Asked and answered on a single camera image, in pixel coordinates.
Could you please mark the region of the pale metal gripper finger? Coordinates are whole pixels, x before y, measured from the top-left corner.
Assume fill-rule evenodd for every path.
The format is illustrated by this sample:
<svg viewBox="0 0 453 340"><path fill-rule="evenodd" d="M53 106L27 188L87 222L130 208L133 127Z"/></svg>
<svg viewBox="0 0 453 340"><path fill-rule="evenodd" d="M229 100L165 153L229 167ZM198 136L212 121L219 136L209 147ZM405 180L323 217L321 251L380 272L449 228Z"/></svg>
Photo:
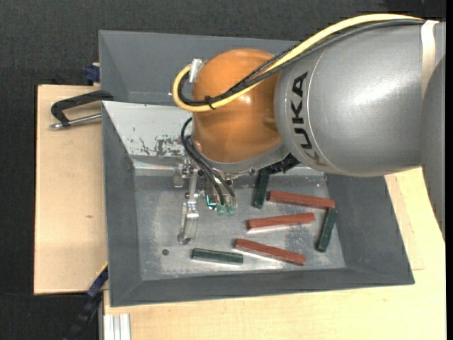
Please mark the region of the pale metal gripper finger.
<svg viewBox="0 0 453 340"><path fill-rule="evenodd" d="M189 244L195 240L199 217L197 203L183 204L180 230L178 233L179 244Z"/></svg>
<svg viewBox="0 0 453 340"><path fill-rule="evenodd" d="M185 181L188 180L195 171L193 164L179 164L173 173L173 186L175 188L182 188Z"/></svg>

